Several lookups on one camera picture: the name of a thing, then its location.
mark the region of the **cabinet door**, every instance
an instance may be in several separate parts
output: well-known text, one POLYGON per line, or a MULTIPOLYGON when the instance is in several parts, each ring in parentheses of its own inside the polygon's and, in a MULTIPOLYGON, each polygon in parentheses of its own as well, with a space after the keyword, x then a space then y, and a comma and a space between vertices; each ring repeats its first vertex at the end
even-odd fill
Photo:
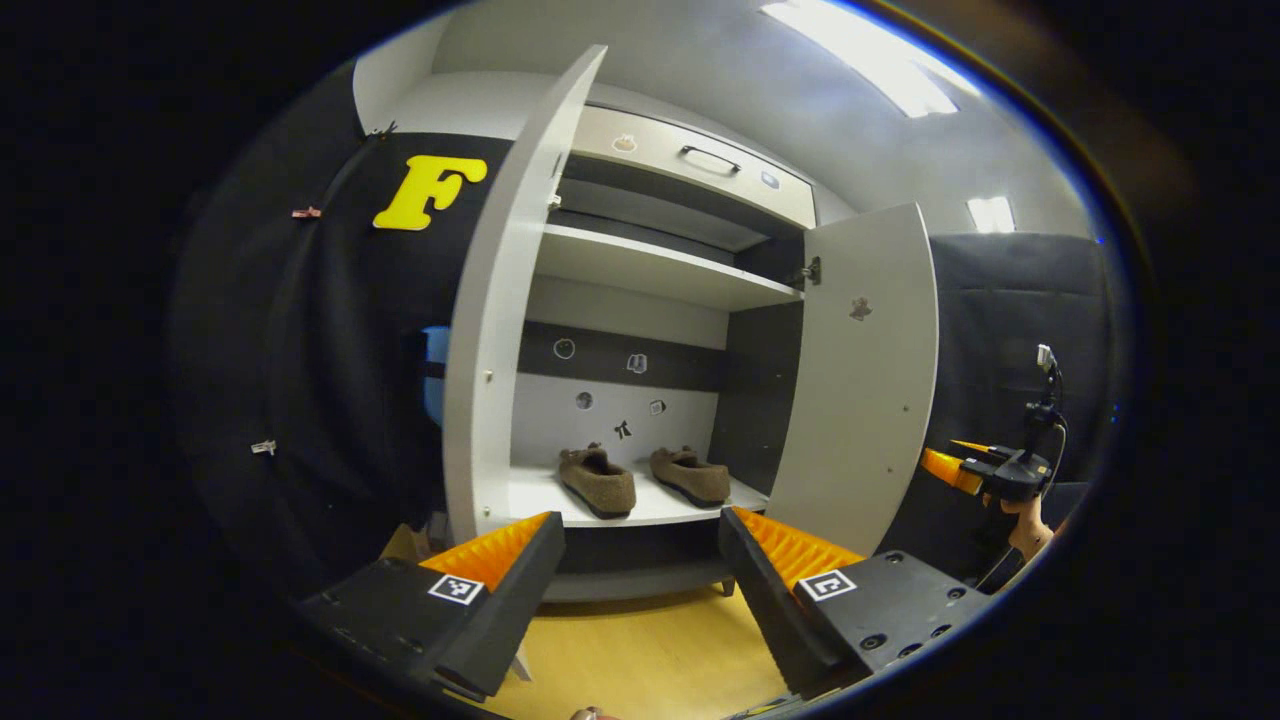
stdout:
POLYGON ((822 258, 822 282, 805 288, 768 514, 869 556, 906 493, 933 405, 933 254, 914 202, 809 231, 805 254, 822 258))
POLYGON ((498 170, 462 266, 443 425, 456 542, 492 529, 490 516, 509 520, 511 413, 525 304, 548 205, 604 51, 603 45, 591 46, 530 113, 498 170))

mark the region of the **shoe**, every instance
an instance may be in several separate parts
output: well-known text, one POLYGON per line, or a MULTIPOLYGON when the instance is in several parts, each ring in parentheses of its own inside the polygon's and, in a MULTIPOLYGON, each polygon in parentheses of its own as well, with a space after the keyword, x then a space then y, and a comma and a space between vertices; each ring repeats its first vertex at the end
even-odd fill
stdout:
POLYGON ((649 456, 649 469, 659 483, 680 491, 698 507, 716 507, 728 500, 728 468, 698 461, 694 448, 678 452, 660 447, 649 456))
POLYGON ((602 520, 625 518, 636 506, 635 478, 609 462, 598 442, 561 451, 561 482, 602 520))

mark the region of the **white shelf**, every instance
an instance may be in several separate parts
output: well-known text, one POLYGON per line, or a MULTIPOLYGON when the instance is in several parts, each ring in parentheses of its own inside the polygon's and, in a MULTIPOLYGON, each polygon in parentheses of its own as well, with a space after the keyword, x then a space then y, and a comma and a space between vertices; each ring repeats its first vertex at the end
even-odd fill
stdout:
MULTIPOLYGON (((636 480, 636 506, 626 518, 602 520, 586 509, 586 505, 559 482, 557 468, 534 468, 512 465, 507 502, 512 519, 529 518, 548 510, 557 510, 566 528, 623 528, 632 525, 666 525, 689 523, 691 520, 712 520, 719 518, 721 509, 695 507, 678 492, 667 488, 649 475, 649 468, 643 470, 635 465, 623 466, 636 480)), ((769 498, 755 489, 730 480, 728 505, 739 505, 748 510, 764 510, 769 498)))
POLYGON ((730 313, 804 300, 797 290, 696 255, 564 225, 547 225, 534 273, 730 313))

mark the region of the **drawer handle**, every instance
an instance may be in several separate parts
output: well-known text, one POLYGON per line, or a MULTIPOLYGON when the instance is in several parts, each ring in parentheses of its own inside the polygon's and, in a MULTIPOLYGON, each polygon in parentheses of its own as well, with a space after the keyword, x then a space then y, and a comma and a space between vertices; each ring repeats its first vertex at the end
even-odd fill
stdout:
POLYGON ((686 146, 684 146, 684 147, 680 149, 680 154, 681 155, 687 155, 690 152, 701 152, 703 155, 710 155, 712 158, 716 158, 717 160, 723 160, 723 161, 728 163, 733 168, 732 170, 730 170, 730 174, 733 174, 733 173, 736 173, 736 172, 739 172, 739 170, 742 169, 742 165, 739 165, 733 160, 730 160, 728 158, 724 158, 723 155, 717 155, 717 154, 714 154, 714 152, 712 152, 709 150, 703 150, 701 147, 694 147, 692 145, 686 145, 686 146))

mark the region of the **ceiling light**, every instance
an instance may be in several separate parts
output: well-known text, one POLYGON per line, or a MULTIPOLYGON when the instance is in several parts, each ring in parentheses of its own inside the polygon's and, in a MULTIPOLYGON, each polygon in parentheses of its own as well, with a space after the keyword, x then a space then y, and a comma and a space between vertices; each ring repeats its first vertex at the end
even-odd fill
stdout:
POLYGON ((881 26, 820 0, 787 0, 760 12, 809 37, 879 88, 909 118, 955 113, 955 104, 922 70, 978 95, 945 63, 881 26))
POLYGON ((969 214, 978 232, 1014 232, 1014 210, 1007 197, 974 197, 969 201, 969 214))

